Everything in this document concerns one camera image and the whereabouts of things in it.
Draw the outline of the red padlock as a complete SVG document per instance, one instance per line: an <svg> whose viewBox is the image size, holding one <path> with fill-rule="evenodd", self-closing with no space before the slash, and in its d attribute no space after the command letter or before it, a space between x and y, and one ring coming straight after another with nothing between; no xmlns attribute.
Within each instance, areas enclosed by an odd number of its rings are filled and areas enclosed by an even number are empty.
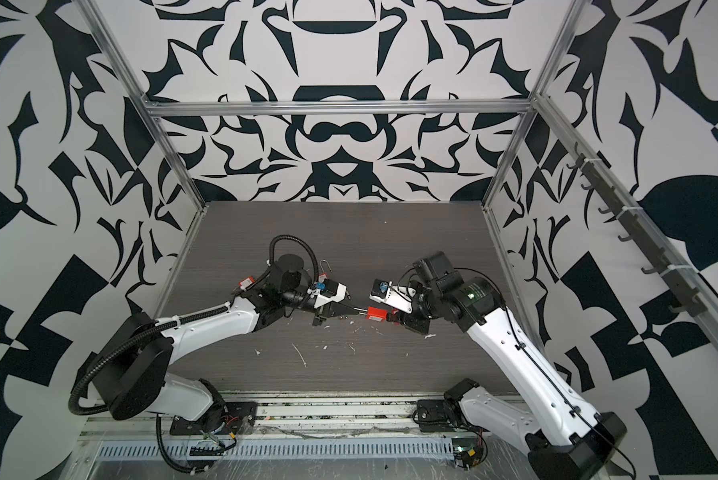
<svg viewBox="0 0 718 480"><path fill-rule="evenodd" d="M257 281L253 276L247 276L238 282L235 291L237 293L246 292L256 285Z"/></svg>
<svg viewBox="0 0 718 480"><path fill-rule="evenodd" d="M375 307L355 308L355 313L361 315L366 320L375 322L384 322L388 317L387 310Z"/></svg>

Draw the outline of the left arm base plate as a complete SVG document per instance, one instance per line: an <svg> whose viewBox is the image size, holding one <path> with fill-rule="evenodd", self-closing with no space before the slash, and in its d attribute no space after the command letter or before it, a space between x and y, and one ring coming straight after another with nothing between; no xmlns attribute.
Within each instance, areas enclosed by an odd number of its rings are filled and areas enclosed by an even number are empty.
<svg viewBox="0 0 718 480"><path fill-rule="evenodd" d="M211 407L196 421L174 417L169 433L172 436L245 433L255 426L257 407L258 403L254 401L235 401L227 402L223 407Z"/></svg>

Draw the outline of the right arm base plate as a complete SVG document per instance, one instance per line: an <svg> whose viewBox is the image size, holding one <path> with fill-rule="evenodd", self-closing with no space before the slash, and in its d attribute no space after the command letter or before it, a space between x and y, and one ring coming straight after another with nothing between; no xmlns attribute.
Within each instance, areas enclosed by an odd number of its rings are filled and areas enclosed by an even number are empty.
<svg viewBox="0 0 718 480"><path fill-rule="evenodd" d="M469 421L457 403L446 399L418 400L411 420L424 433L465 431L491 434L490 430Z"/></svg>

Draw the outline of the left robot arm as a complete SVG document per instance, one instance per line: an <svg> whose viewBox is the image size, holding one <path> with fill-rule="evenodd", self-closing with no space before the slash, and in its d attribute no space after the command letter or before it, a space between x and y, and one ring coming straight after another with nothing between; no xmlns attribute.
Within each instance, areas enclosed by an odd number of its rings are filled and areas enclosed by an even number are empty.
<svg viewBox="0 0 718 480"><path fill-rule="evenodd" d="M242 281L220 305L157 319L144 312L130 316L74 385L68 408L79 416L107 412L115 420L126 420L148 412L216 427L227 413L219 391L205 379L173 375L170 367L296 311L312 314L319 326L359 310L345 284L308 277L302 259L286 254L270 262L260 277Z"/></svg>

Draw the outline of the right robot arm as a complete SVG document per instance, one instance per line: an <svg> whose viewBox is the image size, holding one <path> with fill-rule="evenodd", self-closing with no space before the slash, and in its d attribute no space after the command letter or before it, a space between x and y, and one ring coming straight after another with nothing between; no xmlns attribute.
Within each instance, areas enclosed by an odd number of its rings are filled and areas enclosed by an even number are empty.
<svg viewBox="0 0 718 480"><path fill-rule="evenodd" d="M525 406L518 408L464 379L443 395L443 411L418 410L419 425L442 423L490 433L524 454L540 479L594 479L619 451L627 428L577 393L524 333L487 276L464 279L443 252L418 259L401 291L395 322L425 334L433 320L456 325L501 369Z"/></svg>

